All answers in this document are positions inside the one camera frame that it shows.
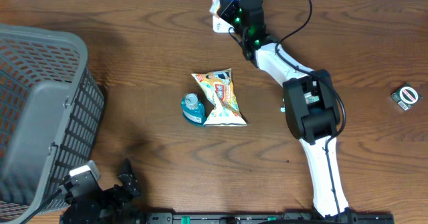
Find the green wet wipes pack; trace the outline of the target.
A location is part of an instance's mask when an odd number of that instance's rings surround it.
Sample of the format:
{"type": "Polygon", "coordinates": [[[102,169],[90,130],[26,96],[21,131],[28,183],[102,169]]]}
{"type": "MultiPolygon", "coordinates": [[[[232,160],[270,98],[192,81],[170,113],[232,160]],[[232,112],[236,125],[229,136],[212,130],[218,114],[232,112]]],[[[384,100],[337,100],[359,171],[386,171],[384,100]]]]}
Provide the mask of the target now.
{"type": "MultiPolygon", "coordinates": [[[[315,102],[317,102],[319,100],[320,100],[320,98],[318,96],[312,96],[312,95],[305,96],[305,101],[306,101],[307,104],[312,104],[312,103],[315,103],[315,102]]],[[[285,106],[281,107],[280,111],[281,112],[285,112],[286,111],[285,106]]]]}

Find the blue clear plastic bottle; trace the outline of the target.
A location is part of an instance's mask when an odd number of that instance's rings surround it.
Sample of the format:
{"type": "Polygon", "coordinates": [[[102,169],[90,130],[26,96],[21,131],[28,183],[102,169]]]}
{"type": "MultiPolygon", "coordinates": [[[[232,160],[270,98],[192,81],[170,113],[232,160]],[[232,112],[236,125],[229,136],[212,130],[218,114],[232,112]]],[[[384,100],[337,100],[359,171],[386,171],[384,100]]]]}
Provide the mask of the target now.
{"type": "Polygon", "coordinates": [[[185,94],[181,100],[181,108],[185,120],[196,126],[204,127],[207,120],[205,107],[194,93],[185,94]]]}

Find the orange tissue pack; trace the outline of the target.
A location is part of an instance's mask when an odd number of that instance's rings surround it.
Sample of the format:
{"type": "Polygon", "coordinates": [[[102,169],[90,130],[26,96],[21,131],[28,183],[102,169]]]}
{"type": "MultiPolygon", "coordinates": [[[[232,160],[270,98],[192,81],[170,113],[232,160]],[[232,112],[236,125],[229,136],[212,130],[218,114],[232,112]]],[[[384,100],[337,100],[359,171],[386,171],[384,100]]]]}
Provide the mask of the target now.
{"type": "Polygon", "coordinates": [[[217,12],[220,10],[220,7],[220,0],[213,0],[209,12],[212,14],[212,16],[219,18],[219,14],[217,12]]]}

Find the yellow snack bag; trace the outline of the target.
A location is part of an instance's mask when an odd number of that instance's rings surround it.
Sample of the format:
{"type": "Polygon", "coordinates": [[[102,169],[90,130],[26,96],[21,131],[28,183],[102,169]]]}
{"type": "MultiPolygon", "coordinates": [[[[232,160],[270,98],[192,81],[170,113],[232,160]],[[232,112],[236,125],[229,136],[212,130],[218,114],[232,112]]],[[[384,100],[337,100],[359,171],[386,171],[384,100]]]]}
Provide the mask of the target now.
{"type": "Polygon", "coordinates": [[[247,126],[234,92],[231,68],[191,75],[213,105],[205,126],[247,126]]]}

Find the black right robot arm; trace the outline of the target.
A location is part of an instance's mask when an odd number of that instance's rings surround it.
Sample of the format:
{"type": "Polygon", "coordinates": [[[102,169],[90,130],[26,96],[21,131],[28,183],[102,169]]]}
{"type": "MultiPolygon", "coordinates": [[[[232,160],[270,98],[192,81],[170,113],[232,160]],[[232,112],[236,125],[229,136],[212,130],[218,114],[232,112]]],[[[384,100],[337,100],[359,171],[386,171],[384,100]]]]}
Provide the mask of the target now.
{"type": "Polygon", "coordinates": [[[340,182],[336,143],[346,117],[330,74],[302,65],[267,33],[262,0],[213,0],[210,11],[241,38],[244,57],[282,86],[288,128],[309,164],[313,206],[321,219],[341,219],[348,202],[340,182]]]}

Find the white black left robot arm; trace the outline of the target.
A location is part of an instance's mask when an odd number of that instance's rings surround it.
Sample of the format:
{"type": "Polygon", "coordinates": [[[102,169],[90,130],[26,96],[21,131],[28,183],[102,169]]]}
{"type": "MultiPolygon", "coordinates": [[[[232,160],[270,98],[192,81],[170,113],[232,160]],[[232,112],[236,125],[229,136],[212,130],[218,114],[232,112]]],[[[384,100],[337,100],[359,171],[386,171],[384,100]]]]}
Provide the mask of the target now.
{"type": "Polygon", "coordinates": [[[100,177],[92,160],[72,169],[64,177],[60,191],[69,207],[60,216],[60,223],[145,223],[146,217],[133,205],[133,200],[139,198],[142,191],[130,160],[125,159],[120,167],[120,185],[103,190],[98,184],[100,177]]]}

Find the dark green round-logo packet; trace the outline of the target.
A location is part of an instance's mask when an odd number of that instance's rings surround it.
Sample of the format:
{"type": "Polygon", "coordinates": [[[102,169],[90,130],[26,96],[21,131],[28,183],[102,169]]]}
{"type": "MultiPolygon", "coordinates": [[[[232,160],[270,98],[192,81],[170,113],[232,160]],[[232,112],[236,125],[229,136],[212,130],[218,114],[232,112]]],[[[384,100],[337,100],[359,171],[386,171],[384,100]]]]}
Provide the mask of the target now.
{"type": "Polygon", "coordinates": [[[410,110],[417,102],[423,99],[423,96],[416,91],[409,83],[399,87],[391,94],[394,100],[404,111],[410,110]]]}

